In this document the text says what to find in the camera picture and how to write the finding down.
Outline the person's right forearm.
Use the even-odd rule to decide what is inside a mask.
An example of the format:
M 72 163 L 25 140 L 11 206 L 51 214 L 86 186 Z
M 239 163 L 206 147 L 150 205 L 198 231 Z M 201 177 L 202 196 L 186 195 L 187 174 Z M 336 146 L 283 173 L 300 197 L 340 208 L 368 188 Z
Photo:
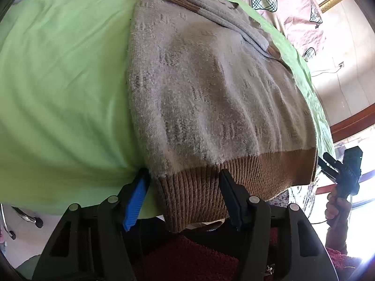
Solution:
M 336 225 L 335 227 L 330 226 L 326 235 L 325 247 L 347 255 L 347 232 L 347 224 Z

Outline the person's right hand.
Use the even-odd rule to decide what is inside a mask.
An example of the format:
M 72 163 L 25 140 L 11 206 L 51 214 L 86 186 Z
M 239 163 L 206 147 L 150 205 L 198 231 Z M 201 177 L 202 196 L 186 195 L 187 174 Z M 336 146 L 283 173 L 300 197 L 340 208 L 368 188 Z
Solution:
M 352 204 L 338 194 L 337 185 L 328 194 L 326 204 L 325 218 L 331 228 L 347 225 Z

